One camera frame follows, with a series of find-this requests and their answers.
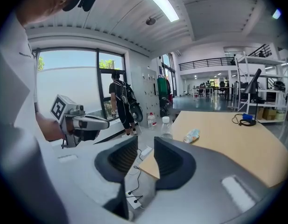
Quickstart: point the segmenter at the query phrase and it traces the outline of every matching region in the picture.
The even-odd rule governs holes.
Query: white sneaker
[[[124,135],[122,135],[121,137],[123,138],[123,137],[130,137],[131,135],[127,135],[127,134],[124,134]]]

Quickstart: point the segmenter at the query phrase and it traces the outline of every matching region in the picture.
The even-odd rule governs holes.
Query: power strip
[[[129,202],[129,204],[133,207],[133,209],[137,209],[138,207],[142,206],[142,204],[140,203],[140,201],[137,201],[137,203],[135,203],[134,201],[137,199],[136,197],[134,197],[133,194],[128,194],[130,191],[126,192],[126,197],[130,196],[129,198],[127,198],[127,201]]]
[[[143,152],[141,153],[142,156],[147,155],[150,151],[152,150],[151,147],[147,147],[145,150],[143,150]]]

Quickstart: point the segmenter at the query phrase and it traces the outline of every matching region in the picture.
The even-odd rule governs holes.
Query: water bottle
[[[162,118],[161,137],[166,139],[173,139],[172,125],[170,123],[170,117],[164,116]]]
[[[148,115],[147,121],[148,121],[148,128],[154,130],[156,126],[156,118],[152,112],[150,113],[150,115]]]

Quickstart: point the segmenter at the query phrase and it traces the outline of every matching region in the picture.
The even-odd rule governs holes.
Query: hand
[[[116,118],[116,115],[117,115],[117,112],[116,112],[116,111],[112,111],[112,118],[113,118],[113,119]]]
[[[40,113],[36,113],[36,120],[47,141],[65,139],[65,135],[56,120],[47,119]]]

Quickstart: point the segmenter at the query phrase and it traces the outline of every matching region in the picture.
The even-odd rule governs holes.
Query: white shelf
[[[266,120],[266,119],[257,119],[259,123],[277,123],[277,122],[284,122],[283,119],[274,119],[274,120]]]
[[[256,103],[250,103],[250,106],[256,106]],[[267,102],[266,104],[258,104],[258,107],[277,107],[277,108],[286,108],[285,105],[276,105],[274,102]]]
[[[272,89],[268,89],[268,90],[258,89],[258,92],[284,93],[283,91],[276,91]]]
[[[279,76],[279,75],[272,75],[272,74],[263,74],[263,75],[260,75],[259,77],[264,77],[264,78],[288,78],[288,77],[285,77],[285,76]]]
[[[257,56],[246,56],[247,62],[249,64],[261,64],[261,65],[281,65],[284,61],[273,60],[267,57],[257,57]],[[238,63],[246,63],[245,57],[242,56],[237,60]]]

